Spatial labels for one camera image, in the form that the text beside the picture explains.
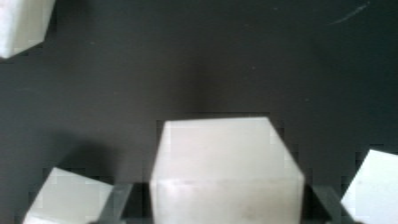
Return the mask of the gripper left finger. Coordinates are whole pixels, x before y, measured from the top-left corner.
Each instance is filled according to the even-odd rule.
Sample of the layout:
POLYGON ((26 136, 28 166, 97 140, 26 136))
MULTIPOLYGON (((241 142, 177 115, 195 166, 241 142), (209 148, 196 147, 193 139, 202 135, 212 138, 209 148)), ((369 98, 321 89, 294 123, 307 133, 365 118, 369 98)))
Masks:
POLYGON ((93 224, 125 224, 122 220, 122 212, 127 203, 131 184, 115 184, 104 203, 102 211, 93 224))

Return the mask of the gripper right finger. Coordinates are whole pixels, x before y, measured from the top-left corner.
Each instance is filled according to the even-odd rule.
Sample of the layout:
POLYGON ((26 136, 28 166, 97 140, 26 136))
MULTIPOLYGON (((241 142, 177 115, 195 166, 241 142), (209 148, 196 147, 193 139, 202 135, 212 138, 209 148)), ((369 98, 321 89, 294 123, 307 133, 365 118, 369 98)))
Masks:
POLYGON ((340 199, 328 186, 312 185, 310 190, 317 199, 326 220, 321 224, 356 224, 340 204, 340 199))

